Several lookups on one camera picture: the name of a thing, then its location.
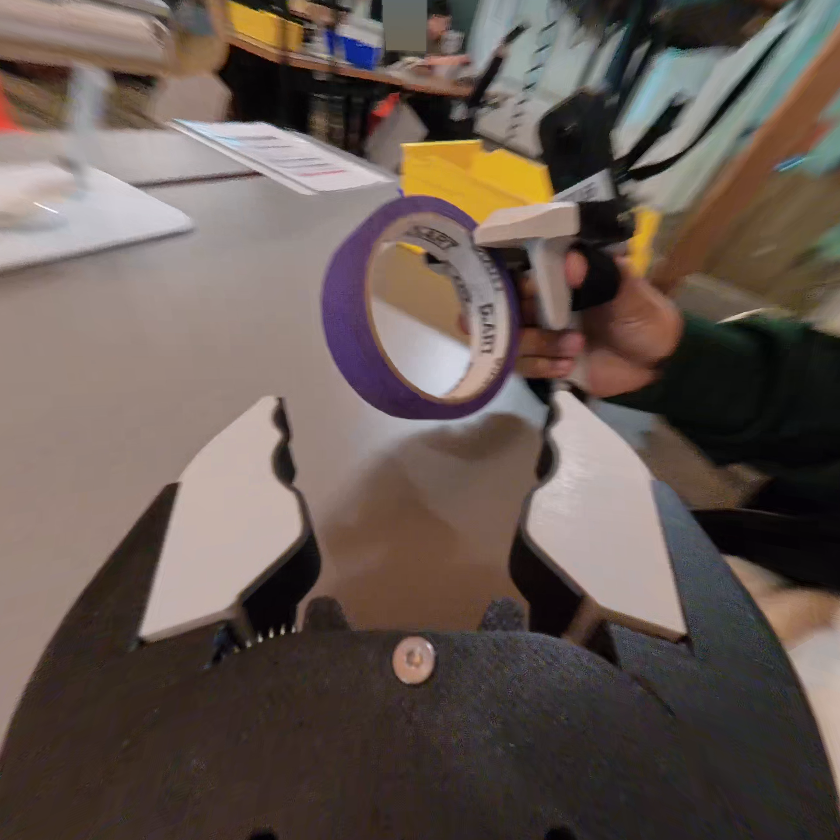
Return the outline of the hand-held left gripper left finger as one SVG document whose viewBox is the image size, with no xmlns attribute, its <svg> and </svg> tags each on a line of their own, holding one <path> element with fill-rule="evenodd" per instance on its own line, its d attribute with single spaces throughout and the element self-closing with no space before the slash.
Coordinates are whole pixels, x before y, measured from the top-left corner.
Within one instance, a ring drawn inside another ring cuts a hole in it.
<svg viewBox="0 0 840 840">
<path fill-rule="evenodd" d="M 320 570 L 286 407 L 265 396 L 178 479 L 139 637 L 157 643 L 226 625 L 249 647 L 292 634 Z"/>
</svg>

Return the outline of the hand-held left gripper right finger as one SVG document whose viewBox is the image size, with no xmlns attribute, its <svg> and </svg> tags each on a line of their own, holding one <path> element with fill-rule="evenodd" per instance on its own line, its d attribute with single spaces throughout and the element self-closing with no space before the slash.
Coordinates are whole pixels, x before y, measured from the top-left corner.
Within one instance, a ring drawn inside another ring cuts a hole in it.
<svg viewBox="0 0 840 840">
<path fill-rule="evenodd" d="M 654 488 L 618 433 L 576 394 L 552 393 L 509 557 L 530 631 L 580 645 L 605 623 L 687 637 Z"/>
</svg>

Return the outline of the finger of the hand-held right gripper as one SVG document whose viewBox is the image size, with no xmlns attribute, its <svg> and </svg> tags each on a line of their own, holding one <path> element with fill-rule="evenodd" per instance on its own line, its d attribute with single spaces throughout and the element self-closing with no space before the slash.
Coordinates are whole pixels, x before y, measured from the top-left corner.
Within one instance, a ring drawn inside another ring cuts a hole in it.
<svg viewBox="0 0 840 840">
<path fill-rule="evenodd" d="M 572 321 L 565 260 L 580 231 L 576 203 L 544 203 L 497 210 L 475 229 L 474 241 L 485 249 L 520 248 L 527 252 L 541 324 L 563 331 Z"/>
</svg>

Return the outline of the yellow plastic bin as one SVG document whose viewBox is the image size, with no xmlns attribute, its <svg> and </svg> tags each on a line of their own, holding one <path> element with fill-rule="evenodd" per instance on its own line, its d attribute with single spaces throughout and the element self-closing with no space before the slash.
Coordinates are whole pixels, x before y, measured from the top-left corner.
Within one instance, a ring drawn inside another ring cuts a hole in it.
<svg viewBox="0 0 840 840">
<path fill-rule="evenodd" d="M 507 150 L 485 150 L 480 140 L 402 144 L 404 195 L 427 195 L 454 204 L 476 222 L 502 208 L 614 197 L 609 170 L 554 191 L 549 170 Z"/>
</svg>

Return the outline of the purple masking tape roll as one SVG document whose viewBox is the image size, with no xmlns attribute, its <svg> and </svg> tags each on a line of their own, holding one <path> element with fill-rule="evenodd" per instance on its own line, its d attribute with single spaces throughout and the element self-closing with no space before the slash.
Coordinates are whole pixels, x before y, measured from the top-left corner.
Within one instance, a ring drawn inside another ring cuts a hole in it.
<svg viewBox="0 0 840 840">
<path fill-rule="evenodd" d="M 516 285 L 500 257 L 475 240 L 478 223 L 426 195 L 399 196 L 365 218 L 334 251 L 322 282 L 322 327 L 350 388 L 385 415 L 421 421 L 477 413 L 506 384 L 520 332 Z M 371 266 L 385 245 L 405 242 L 454 270 L 451 285 L 470 323 L 469 365 L 445 395 L 421 390 L 385 352 L 371 309 Z"/>
</svg>

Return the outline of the person's right forearm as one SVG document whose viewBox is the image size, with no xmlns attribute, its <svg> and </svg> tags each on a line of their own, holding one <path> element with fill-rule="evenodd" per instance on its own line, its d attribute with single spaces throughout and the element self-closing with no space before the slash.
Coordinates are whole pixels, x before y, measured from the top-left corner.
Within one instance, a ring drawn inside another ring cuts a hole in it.
<svg viewBox="0 0 840 840">
<path fill-rule="evenodd" d="M 662 416 L 720 466 L 837 485 L 839 338 L 781 318 L 684 319 L 653 383 L 607 400 Z"/>
</svg>

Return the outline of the person's right hand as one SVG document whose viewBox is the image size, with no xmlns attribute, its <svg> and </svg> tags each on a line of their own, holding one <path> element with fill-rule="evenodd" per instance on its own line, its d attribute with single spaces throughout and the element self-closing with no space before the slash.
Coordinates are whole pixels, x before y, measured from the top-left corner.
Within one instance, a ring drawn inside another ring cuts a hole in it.
<svg viewBox="0 0 840 840">
<path fill-rule="evenodd" d="M 615 255 L 613 262 L 621 277 L 614 299 L 584 310 L 580 326 L 564 331 L 539 326 L 537 288 L 530 274 L 521 277 L 516 368 L 527 381 L 568 381 L 582 368 L 584 391 L 605 400 L 637 392 L 658 378 L 658 367 L 676 351 L 683 316 L 627 258 Z"/>
</svg>

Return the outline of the dark green jacket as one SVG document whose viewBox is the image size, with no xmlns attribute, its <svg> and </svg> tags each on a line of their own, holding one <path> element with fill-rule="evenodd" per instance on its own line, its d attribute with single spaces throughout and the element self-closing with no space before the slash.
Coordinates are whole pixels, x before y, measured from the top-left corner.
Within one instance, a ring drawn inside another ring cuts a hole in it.
<svg viewBox="0 0 840 840">
<path fill-rule="evenodd" d="M 838 461 L 781 471 L 736 507 L 692 514 L 720 553 L 839 592 Z"/>
</svg>

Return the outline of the laminated paper sheet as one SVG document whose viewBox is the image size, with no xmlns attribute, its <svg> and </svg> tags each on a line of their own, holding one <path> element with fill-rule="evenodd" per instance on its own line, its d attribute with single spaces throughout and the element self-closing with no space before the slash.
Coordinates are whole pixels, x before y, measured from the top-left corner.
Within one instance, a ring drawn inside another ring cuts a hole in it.
<svg viewBox="0 0 840 840">
<path fill-rule="evenodd" d="M 396 179 L 307 135 L 266 122 L 174 120 L 169 127 L 302 195 L 393 186 Z"/>
</svg>

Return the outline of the yellow storage bin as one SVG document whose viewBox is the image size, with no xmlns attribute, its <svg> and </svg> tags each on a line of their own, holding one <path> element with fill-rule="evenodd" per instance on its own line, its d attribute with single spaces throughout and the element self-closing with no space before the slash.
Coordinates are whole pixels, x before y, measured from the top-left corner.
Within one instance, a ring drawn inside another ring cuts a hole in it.
<svg viewBox="0 0 840 840">
<path fill-rule="evenodd" d="M 227 11 L 236 39 L 298 53 L 305 28 L 251 2 L 228 1 Z"/>
</svg>

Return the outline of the white monitor stand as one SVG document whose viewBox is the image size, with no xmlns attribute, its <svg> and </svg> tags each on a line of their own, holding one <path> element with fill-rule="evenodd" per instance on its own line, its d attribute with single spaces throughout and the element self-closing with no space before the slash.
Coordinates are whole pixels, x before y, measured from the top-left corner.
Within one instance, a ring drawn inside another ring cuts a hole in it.
<svg viewBox="0 0 840 840">
<path fill-rule="evenodd" d="M 66 155 L 1 165 L 2 274 L 193 230 L 182 211 L 91 165 L 110 76 L 78 62 L 70 82 Z"/>
</svg>

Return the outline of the wooden post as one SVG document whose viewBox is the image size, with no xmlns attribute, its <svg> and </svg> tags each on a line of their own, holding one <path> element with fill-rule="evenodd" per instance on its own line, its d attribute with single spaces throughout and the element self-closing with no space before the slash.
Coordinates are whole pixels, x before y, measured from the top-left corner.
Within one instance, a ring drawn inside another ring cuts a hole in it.
<svg viewBox="0 0 840 840">
<path fill-rule="evenodd" d="M 839 27 L 802 72 L 780 106 L 756 132 L 749 147 L 733 159 L 679 231 L 667 257 L 649 279 L 664 292 L 703 269 L 707 258 L 738 222 L 763 182 L 810 135 L 839 85 Z"/>
</svg>

